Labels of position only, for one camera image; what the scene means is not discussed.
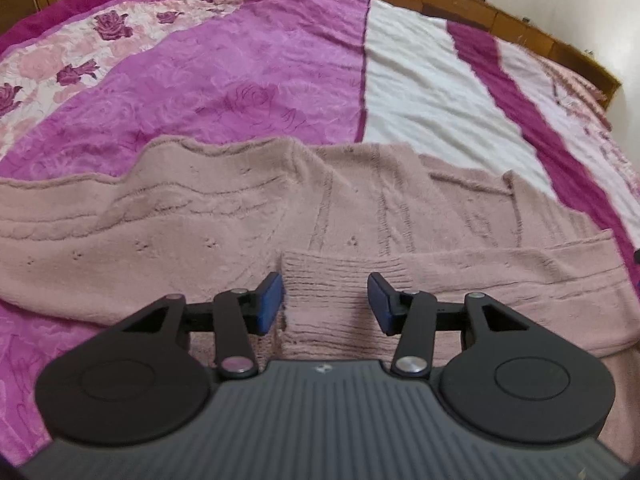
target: sweater sleeve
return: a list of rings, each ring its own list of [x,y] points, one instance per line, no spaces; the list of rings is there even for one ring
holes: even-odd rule
[[[392,357],[367,305],[367,276],[462,301],[482,290],[597,356],[640,340],[640,309],[610,232],[544,249],[514,248],[343,258],[286,252],[287,292],[276,336],[284,358]],[[438,334],[434,364],[460,352],[459,336]]]

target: blue gripper pad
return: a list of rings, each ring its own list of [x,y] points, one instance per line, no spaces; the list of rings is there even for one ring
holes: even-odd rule
[[[386,335],[393,335],[393,316],[391,315],[391,298],[382,289],[375,276],[370,274],[367,278],[367,299],[369,306],[376,316],[380,330]]]
[[[260,309],[257,316],[258,335],[265,335],[271,329],[284,296],[281,274],[272,272],[267,280],[265,280],[266,283],[260,285],[260,288],[265,287],[265,290],[260,291]]]

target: circular pad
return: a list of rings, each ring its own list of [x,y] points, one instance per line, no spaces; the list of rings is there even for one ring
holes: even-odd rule
[[[445,366],[439,387],[482,433],[541,445],[597,436],[615,395],[599,360],[542,328],[481,337]]]
[[[53,436],[92,446],[148,442],[189,422],[209,397],[205,369],[160,338],[114,333],[76,350],[51,362],[36,383]]]
[[[498,366],[495,382],[505,392],[523,400],[547,400],[569,385],[569,374],[548,359],[521,357]]]

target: bedspread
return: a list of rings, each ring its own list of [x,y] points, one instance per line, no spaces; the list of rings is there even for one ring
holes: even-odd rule
[[[0,38],[1,177],[119,176],[162,134],[408,142],[515,170],[612,229],[640,278],[638,176],[599,106],[526,49],[379,0],[62,0],[28,20]],[[0,303],[0,452],[14,463],[48,439],[37,373],[98,330],[19,306]]]

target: pink sweater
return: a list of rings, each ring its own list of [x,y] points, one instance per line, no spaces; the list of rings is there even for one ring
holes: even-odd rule
[[[603,438],[636,456],[640,309],[615,242],[516,174],[407,146],[163,137],[122,178],[0,181],[0,297],[34,312],[111,324],[169,292],[205,301],[277,268],[286,305],[255,342],[261,362],[389,359],[395,342],[366,305],[374,270],[444,300],[484,290],[606,357],[618,395]],[[196,339],[210,360],[210,336]],[[435,364],[458,341],[439,337]]]

